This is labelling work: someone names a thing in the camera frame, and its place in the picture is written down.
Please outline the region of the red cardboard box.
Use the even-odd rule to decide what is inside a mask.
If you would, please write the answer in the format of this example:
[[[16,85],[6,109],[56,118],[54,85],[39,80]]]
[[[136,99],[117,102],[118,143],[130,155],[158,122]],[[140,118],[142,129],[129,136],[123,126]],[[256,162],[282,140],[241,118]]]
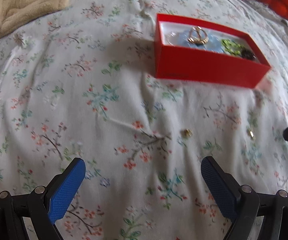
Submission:
[[[254,53],[253,61],[212,51],[175,45],[179,33],[191,27],[241,40]],[[271,69],[254,40],[242,31],[184,16],[157,14],[155,75],[160,79],[190,80],[254,88]]]

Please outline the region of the gold pearl earring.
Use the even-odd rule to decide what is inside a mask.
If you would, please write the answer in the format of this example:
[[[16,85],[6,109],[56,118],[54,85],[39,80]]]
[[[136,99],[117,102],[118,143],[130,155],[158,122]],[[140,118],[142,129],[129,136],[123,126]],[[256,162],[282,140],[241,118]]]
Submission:
[[[189,138],[189,137],[191,137],[192,135],[193,135],[193,132],[192,132],[191,129],[184,129],[184,130],[182,131],[182,136],[183,136],[184,138]]]

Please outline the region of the floral white bedsheet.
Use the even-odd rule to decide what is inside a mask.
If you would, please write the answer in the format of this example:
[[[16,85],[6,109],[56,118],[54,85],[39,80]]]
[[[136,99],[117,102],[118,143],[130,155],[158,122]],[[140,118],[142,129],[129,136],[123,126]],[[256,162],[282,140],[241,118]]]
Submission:
[[[158,13],[248,33],[271,66],[265,87],[157,79]],[[82,158],[64,239],[222,239],[202,158],[288,191],[286,127],[288,22],[258,2],[71,0],[0,40],[0,192],[29,193]]]

